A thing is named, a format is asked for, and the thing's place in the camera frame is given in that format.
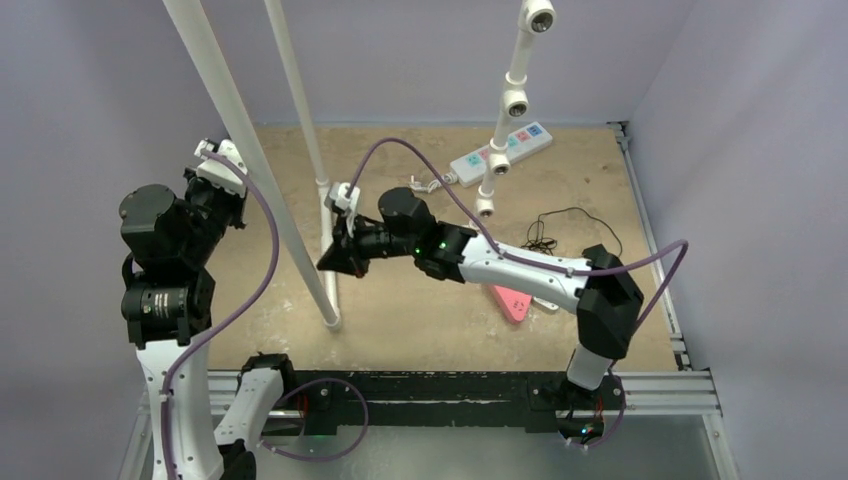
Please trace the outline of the white multicolour power strip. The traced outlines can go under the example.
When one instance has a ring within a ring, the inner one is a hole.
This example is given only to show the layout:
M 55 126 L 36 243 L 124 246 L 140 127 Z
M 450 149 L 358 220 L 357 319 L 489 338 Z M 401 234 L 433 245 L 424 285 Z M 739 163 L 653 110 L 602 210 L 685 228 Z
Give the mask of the white multicolour power strip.
M 517 164 L 548 148 L 552 143 L 553 136 L 550 132 L 538 122 L 533 122 L 508 135 L 506 156 L 511 164 Z M 485 145 L 458 157 L 450 163 L 448 177 L 462 187 L 481 182 L 489 154 L 490 148 Z

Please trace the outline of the pink triangular power socket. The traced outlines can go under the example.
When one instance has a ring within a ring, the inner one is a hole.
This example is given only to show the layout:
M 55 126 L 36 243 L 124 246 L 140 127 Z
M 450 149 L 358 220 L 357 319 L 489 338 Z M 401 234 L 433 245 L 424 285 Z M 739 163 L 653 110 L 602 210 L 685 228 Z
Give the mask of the pink triangular power socket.
M 489 285 L 488 290 L 509 323 L 520 324 L 525 320 L 531 295 L 498 285 Z

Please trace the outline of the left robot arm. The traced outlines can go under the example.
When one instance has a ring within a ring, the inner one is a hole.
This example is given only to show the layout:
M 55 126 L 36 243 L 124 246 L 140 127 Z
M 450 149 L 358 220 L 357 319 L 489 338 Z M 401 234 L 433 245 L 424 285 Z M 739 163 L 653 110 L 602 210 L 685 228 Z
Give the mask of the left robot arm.
M 284 354 L 250 357 L 229 410 L 215 423 L 208 336 L 215 282 L 207 262 L 229 228 L 242 226 L 245 191 L 185 171 L 183 196 L 151 184 L 121 202 L 121 313 L 136 349 L 150 405 L 153 477 L 254 479 L 270 412 L 335 384 L 299 382 Z

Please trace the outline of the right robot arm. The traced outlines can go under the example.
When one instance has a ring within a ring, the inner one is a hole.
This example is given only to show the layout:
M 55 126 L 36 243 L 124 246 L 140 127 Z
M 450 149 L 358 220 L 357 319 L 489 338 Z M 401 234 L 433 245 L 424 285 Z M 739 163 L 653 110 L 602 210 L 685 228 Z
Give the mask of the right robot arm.
M 564 399 L 584 407 L 599 396 L 641 322 L 644 295 L 630 266 L 602 245 L 565 258 L 499 243 L 483 227 L 437 220 L 407 187 L 382 194 L 378 220 L 358 213 L 359 196 L 350 182 L 322 188 L 336 221 L 318 270 L 361 278 L 374 259 L 410 257 L 435 280 L 506 287 L 551 302 L 577 320 L 577 344 L 561 381 Z

